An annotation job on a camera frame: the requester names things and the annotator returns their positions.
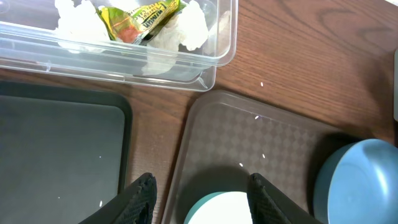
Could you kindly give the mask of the green snack wrapper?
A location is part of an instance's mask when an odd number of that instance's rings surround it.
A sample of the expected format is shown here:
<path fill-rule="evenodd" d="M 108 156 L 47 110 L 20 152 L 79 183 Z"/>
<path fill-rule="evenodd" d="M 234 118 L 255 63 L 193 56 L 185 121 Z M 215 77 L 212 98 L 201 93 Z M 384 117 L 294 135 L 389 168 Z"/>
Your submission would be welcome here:
<path fill-rule="evenodd" d="M 99 7 L 96 11 L 104 22 L 111 40 L 143 44 L 157 35 L 176 13 L 187 6 L 180 0 L 157 1 L 131 11 L 116 7 Z"/>

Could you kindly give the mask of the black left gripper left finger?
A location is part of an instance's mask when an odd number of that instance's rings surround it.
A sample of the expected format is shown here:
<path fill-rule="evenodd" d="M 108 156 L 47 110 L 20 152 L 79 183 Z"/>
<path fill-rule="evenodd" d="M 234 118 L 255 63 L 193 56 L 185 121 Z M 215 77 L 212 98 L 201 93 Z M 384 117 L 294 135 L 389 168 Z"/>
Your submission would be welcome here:
<path fill-rule="evenodd" d="M 156 201 L 156 178 L 147 172 L 79 224 L 151 224 Z"/>

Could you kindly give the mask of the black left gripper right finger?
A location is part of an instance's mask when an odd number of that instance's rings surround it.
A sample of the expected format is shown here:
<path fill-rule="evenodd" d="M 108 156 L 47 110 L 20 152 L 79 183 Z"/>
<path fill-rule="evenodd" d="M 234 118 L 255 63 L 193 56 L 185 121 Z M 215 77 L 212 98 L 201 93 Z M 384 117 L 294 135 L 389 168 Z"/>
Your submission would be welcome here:
<path fill-rule="evenodd" d="M 261 174 L 248 177 L 247 198 L 254 224 L 321 224 Z"/>

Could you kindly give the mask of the white napkin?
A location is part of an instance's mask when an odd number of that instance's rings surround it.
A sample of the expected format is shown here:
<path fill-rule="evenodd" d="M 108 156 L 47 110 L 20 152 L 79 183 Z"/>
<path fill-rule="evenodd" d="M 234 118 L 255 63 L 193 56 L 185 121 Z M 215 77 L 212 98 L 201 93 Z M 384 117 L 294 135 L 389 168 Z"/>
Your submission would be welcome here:
<path fill-rule="evenodd" d="M 196 1 L 186 4 L 187 6 L 171 17 L 157 35 L 140 45 L 173 52 L 178 51 L 180 46 L 184 46 L 188 51 L 201 48 L 209 36 L 205 14 Z M 111 7 L 131 11 L 140 6 L 143 5 L 115 1 Z M 55 8 L 60 18 L 55 32 L 59 36 L 74 40 L 111 40 L 104 22 L 96 11 L 99 7 L 95 7 L 91 1 L 82 1 L 75 5 L 73 1 L 56 0 Z"/>

